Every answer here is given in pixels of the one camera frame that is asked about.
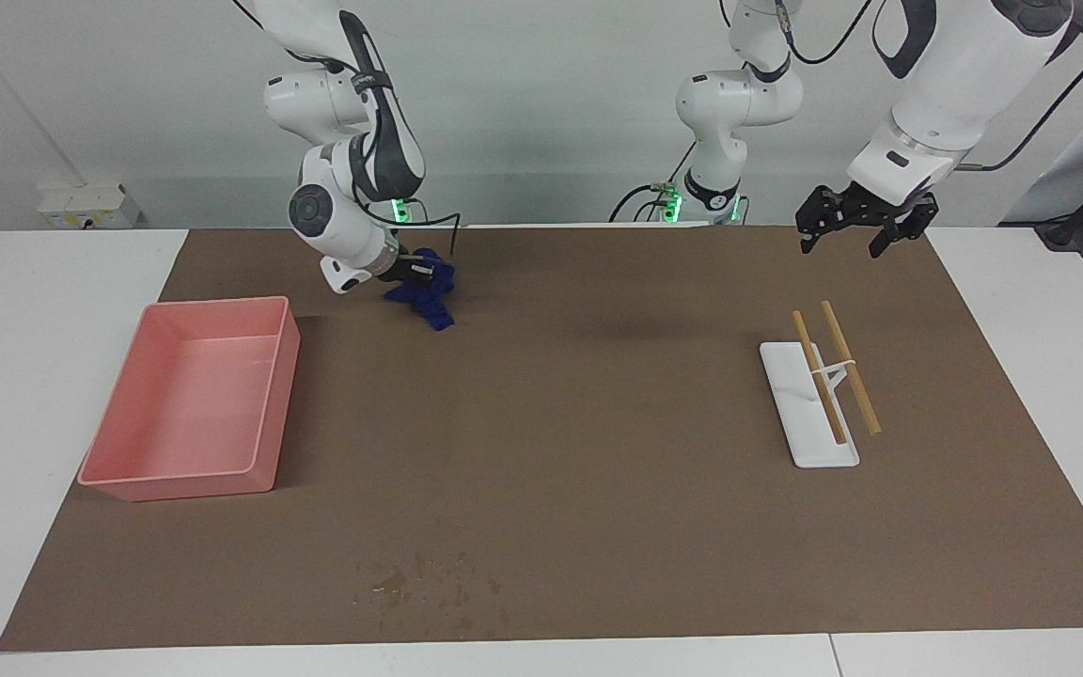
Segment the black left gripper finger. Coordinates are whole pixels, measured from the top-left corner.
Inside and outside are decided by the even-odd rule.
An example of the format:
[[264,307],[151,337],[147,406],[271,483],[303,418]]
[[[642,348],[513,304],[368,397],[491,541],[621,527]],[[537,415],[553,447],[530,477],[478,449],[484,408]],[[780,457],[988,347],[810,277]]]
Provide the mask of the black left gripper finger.
[[800,235],[800,250],[804,256],[812,252],[815,244],[825,234],[854,225],[854,185],[847,185],[835,192],[818,185],[807,200],[795,212],[795,226]]
[[924,193],[923,196],[906,201],[900,207],[877,207],[878,227],[875,237],[869,244],[869,253],[872,259],[878,259],[889,250],[889,248],[902,240],[916,240],[927,230],[938,212],[938,205],[934,193]]

